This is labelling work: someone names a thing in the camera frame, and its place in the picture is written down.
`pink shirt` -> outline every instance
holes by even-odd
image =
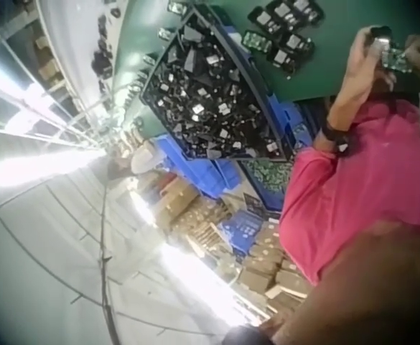
[[[365,103],[349,157],[306,148],[296,158],[280,220],[288,255],[316,285],[320,272],[377,220],[420,225],[420,113],[397,101]]]

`worker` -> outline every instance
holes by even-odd
[[[314,289],[289,322],[234,328],[225,345],[420,344],[420,112],[372,94],[396,79],[379,68],[378,43],[365,47],[369,33],[357,34],[327,123],[286,190],[281,244]],[[406,57],[420,72],[420,37]]]
[[[143,175],[157,169],[166,158],[164,152],[149,140],[133,149],[128,157],[122,157],[117,149],[111,155],[108,164],[108,179],[117,180]]]

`green workbench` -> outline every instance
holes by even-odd
[[[248,21],[248,13],[255,6],[266,5],[270,0],[199,2],[220,6],[228,14],[235,28],[243,34],[247,29],[257,29]],[[160,27],[179,25],[179,17],[167,12],[167,3],[168,0],[130,0],[118,45],[114,88],[131,82],[134,72],[144,68],[141,60],[143,54],[161,52],[164,49],[166,43],[157,37]],[[301,35],[314,40],[316,52],[291,80],[287,80],[262,56],[254,55],[258,69],[281,101],[298,101],[336,94],[345,72],[348,50],[361,27],[372,24],[388,25],[400,44],[404,43],[408,35],[420,34],[420,13],[410,6],[411,1],[317,0],[317,3],[325,11],[325,20],[318,28],[308,27],[300,32]],[[419,92],[420,78],[414,74],[401,75],[396,87],[396,91]],[[144,120],[145,137],[165,133],[162,124],[147,107],[140,111],[133,108],[127,112],[127,119],[141,116]]]

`circuit board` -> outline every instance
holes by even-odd
[[[388,70],[396,70],[402,73],[411,73],[411,63],[406,59],[403,50],[390,47],[382,52],[382,65]]]
[[[271,40],[252,31],[247,31],[244,34],[242,44],[248,49],[257,50],[264,54],[270,52],[273,45]]]

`blue bin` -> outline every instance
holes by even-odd
[[[196,188],[211,198],[219,198],[226,188],[233,189],[241,179],[230,160],[186,160],[182,150],[168,134],[155,139],[176,170]]]
[[[225,187],[232,190],[241,183],[240,173],[231,160],[213,160],[213,164],[219,170],[224,179]]]
[[[218,228],[235,250],[248,255],[262,223],[262,218],[257,215],[239,210],[228,221],[222,221]]]

